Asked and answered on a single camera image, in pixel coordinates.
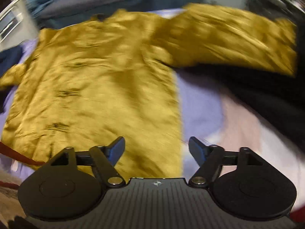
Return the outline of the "gold satin jacket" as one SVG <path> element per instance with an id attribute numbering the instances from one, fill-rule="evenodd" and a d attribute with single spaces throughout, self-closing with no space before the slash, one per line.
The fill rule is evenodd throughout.
<path id="1" fill-rule="evenodd" d="M 188 138 L 227 128 L 232 103 L 188 67 L 295 73 L 296 25 L 230 7 L 189 4 L 170 19 L 118 10 L 44 29 L 22 64 L 1 77 L 17 90 L 1 142 L 37 162 L 67 146 L 88 150 L 118 136 L 124 178 L 177 177 Z"/>

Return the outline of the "black quilted jacket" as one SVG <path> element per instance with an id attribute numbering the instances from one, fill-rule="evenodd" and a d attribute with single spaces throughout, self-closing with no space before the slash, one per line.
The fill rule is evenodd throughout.
<path id="1" fill-rule="evenodd" d="M 218 81 L 304 151 L 304 66 L 298 67 L 291 77 L 212 64 L 184 68 L 181 73 Z"/>

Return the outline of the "navy blue folded garment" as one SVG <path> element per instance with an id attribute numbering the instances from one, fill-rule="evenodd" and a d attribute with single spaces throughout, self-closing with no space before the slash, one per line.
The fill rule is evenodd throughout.
<path id="1" fill-rule="evenodd" d="M 23 48 L 20 45 L 2 51 L 0 53 L 0 77 L 13 65 L 17 64 L 22 55 Z"/>

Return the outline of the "white machine with screen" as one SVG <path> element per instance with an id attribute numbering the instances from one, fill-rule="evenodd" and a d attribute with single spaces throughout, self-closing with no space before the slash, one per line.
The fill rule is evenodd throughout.
<path id="1" fill-rule="evenodd" d="M 38 37 L 39 29 L 26 8 L 26 0 L 10 0 L 1 10 L 1 50 Z"/>

